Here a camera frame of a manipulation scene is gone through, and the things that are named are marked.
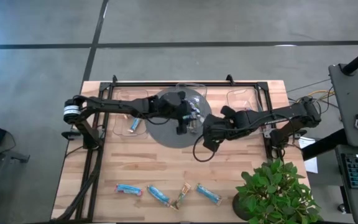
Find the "black metal frame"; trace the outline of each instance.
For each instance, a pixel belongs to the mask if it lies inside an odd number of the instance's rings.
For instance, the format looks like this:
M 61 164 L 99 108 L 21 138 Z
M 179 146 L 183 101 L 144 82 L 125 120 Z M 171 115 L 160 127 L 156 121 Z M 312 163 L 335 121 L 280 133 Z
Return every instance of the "black metal frame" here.
M 265 100 L 267 103 L 266 110 L 272 110 L 272 102 L 270 99 L 270 93 L 269 93 L 269 87 L 267 85 L 267 82 L 235 82 L 231 75 L 228 75 L 226 77 L 226 81 L 223 82 L 196 82 L 197 84 L 205 85 L 205 86 L 244 86 L 244 87 L 253 87 L 257 90 L 257 99 L 261 102 L 262 97 L 260 94 L 260 91 L 262 90 L 265 95 Z M 177 83 L 175 82 L 117 82 L 116 76 L 113 76 L 112 82 L 102 82 L 99 86 L 99 98 L 104 98 L 105 93 L 107 92 L 107 99 L 112 98 L 112 93 L 114 87 L 137 87 L 137 86 L 176 86 Z M 103 127 L 107 128 L 108 125 L 108 119 L 109 119 L 109 113 L 104 114 L 103 119 Z M 98 127 L 98 121 L 99 121 L 99 113 L 96 113 L 94 115 L 93 129 L 96 129 Z M 265 150 L 266 150 L 266 156 L 268 159 L 272 159 L 272 147 L 269 144 L 269 139 L 267 139 L 263 134 L 264 143 L 265 143 Z M 66 211 L 58 217 L 57 219 L 50 220 L 46 223 L 91 223 L 93 220 L 93 213 L 94 213 L 94 206 L 96 202 L 96 194 L 98 190 L 98 181 L 99 181 L 99 174 L 101 170 L 101 163 L 102 163 L 102 157 L 103 157 L 103 150 L 104 150 L 104 138 L 101 138 L 102 145 L 96 149 L 97 156 L 96 156 L 96 162 L 94 165 L 94 168 L 92 172 L 91 170 L 91 161 L 92 156 L 94 153 L 94 150 L 88 150 L 84 165 L 84 173 L 81 181 L 81 189 L 78 192 L 77 196 L 74 198 L 73 202 L 69 205 L 69 207 L 66 209 Z M 89 207 L 88 207 L 88 214 L 86 218 L 83 218 L 83 206 L 84 206 L 84 197 L 89 190 L 89 188 L 92 186 L 91 189 L 91 195 L 89 200 Z

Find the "gray floor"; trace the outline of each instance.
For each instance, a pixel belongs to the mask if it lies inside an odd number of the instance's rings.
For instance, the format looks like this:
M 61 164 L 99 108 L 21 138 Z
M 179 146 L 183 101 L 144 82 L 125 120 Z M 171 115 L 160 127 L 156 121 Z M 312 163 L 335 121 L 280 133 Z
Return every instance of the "gray floor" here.
M 0 1 L 0 44 L 91 43 L 101 3 Z M 289 40 L 358 40 L 358 1 L 110 0 L 99 42 Z M 28 164 L 14 164 L 14 178 L 6 180 L 0 223 L 49 219 L 67 145 L 60 135 L 69 128 L 63 103 L 79 92 L 89 52 L 0 50 L 0 127 L 15 136 L 17 151 L 31 154 Z M 231 74 L 237 80 L 284 80 L 291 90 L 327 79 L 329 65 L 357 55 L 358 45 L 99 49 L 89 79 L 222 80 Z M 324 82 L 288 96 L 330 87 Z M 340 128 L 339 112 L 330 108 L 307 136 L 323 138 Z M 339 188 L 310 179 L 323 217 L 352 222 L 336 211 Z

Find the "wooden tabletop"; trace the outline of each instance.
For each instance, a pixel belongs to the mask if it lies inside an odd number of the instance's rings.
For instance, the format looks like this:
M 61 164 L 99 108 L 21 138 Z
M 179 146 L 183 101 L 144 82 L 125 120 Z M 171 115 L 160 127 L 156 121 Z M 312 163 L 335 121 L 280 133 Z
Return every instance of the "wooden tabletop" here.
M 281 80 L 266 82 L 268 82 L 273 108 L 288 106 L 284 82 Z M 99 84 L 100 82 L 84 82 L 81 94 L 97 96 Z M 113 98 L 128 97 L 128 100 L 131 100 L 133 97 L 155 95 L 162 89 L 164 87 L 116 87 Z M 200 93 L 204 91 L 201 88 L 197 90 Z M 255 107 L 254 95 L 255 90 L 252 87 L 208 87 L 206 99 L 213 114 L 222 116 L 219 113 L 224 105 L 243 110 L 244 102 L 247 100 L 252 107 Z M 262 106 L 266 109 L 264 100 L 262 100 Z M 235 141 L 224 141 L 212 160 L 200 163 L 193 158 L 192 147 L 168 148 L 156 143 L 147 132 L 137 136 L 118 135 L 121 128 L 117 128 L 115 125 L 122 122 L 122 119 L 121 114 L 110 114 L 109 116 L 94 222 L 242 221 L 232 211 L 231 203 L 233 196 L 237 193 L 235 186 L 244 184 L 241 172 L 247 171 L 253 174 L 253 169 L 258 168 L 261 163 L 266 161 L 261 134 Z M 81 144 L 82 140 L 71 141 L 67 152 Z M 294 163 L 298 168 L 298 173 L 307 177 L 301 152 L 295 147 L 287 147 L 285 150 L 284 161 Z M 196 153 L 200 159 L 211 155 L 211 152 L 200 144 L 196 148 Z M 61 215 L 78 193 L 85 157 L 86 151 L 80 149 L 65 159 L 52 218 Z M 147 192 L 146 188 L 148 185 L 154 185 L 165 195 L 176 200 L 184 182 L 188 182 L 192 186 L 192 190 L 186 195 L 179 211 L 164 207 Z M 309 185 L 307 178 L 301 179 L 300 182 Z M 220 206 L 215 206 L 205 196 L 196 192 L 197 183 L 201 183 L 207 189 L 220 195 L 223 198 Z M 141 187 L 144 189 L 144 194 L 138 197 L 115 193 L 116 184 Z M 87 213 L 88 199 L 87 197 L 85 200 L 85 214 Z

